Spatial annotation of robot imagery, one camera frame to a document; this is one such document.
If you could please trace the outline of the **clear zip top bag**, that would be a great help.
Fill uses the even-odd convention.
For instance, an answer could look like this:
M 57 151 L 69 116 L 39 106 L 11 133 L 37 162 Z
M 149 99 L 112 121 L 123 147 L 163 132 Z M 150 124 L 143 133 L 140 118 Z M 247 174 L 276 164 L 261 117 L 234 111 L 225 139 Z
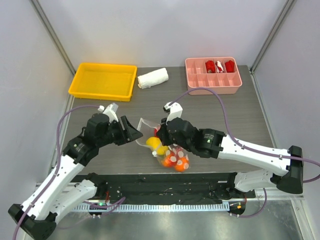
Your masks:
M 177 172 L 185 172 L 190 168 L 190 161 L 187 151 L 177 144 L 164 146 L 161 140 L 156 136 L 160 129 L 158 123 L 140 118 L 137 130 L 143 136 L 136 140 L 136 143 L 142 147 L 148 148 L 151 154 L 158 162 L 166 168 L 173 168 Z

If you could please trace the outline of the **yellow fake mango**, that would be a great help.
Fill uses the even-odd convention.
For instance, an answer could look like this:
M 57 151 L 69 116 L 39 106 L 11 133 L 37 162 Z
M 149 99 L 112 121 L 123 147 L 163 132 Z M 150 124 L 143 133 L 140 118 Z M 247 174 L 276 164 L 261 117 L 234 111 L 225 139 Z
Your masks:
M 162 145 L 162 142 L 158 137 L 152 136 L 147 139 L 146 145 L 155 151 L 159 145 Z

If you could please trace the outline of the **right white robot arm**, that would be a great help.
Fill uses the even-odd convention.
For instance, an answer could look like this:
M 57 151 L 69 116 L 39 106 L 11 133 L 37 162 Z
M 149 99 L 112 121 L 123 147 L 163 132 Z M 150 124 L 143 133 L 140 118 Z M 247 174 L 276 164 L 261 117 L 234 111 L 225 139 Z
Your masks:
M 302 148 L 265 147 L 236 139 L 223 131 L 197 129 L 189 121 L 175 118 L 162 120 L 155 135 L 164 146 L 177 145 L 200 158 L 227 159 L 259 167 L 251 172 L 238 172 L 226 184 L 233 198 L 257 188 L 276 187 L 289 194 L 303 193 Z

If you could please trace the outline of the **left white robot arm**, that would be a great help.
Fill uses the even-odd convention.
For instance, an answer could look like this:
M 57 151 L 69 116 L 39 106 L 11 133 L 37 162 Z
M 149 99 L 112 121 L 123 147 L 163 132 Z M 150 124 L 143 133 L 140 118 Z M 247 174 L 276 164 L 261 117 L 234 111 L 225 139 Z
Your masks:
M 83 168 L 98 155 L 99 149 L 110 144 L 121 146 L 141 138 L 126 116 L 119 121 L 110 120 L 103 113 L 94 114 L 82 132 L 71 139 L 52 172 L 40 187 L 22 204 L 13 204 L 8 213 L 17 228 L 34 240 L 46 240 L 57 223 L 79 203 L 95 198 L 102 199 L 107 192 L 106 181 L 96 173 L 88 174 L 73 190 L 63 190 Z

